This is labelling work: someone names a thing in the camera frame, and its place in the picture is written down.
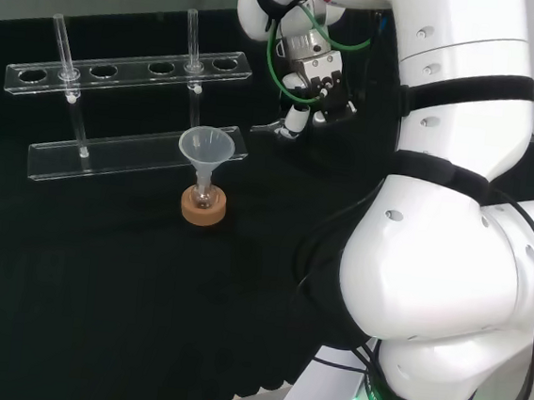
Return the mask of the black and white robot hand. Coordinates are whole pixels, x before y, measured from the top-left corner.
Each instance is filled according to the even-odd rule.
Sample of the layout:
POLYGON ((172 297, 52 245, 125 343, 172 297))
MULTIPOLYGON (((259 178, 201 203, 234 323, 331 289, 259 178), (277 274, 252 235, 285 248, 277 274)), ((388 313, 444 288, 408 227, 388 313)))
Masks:
POLYGON ((350 120, 357 113, 343 75, 339 51, 289 61, 289 73, 280 78, 283 87, 299 100, 281 94, 283 117, 275 122, 274 133, 282 140, 294 141, 310 128, 323 128, 350 120))

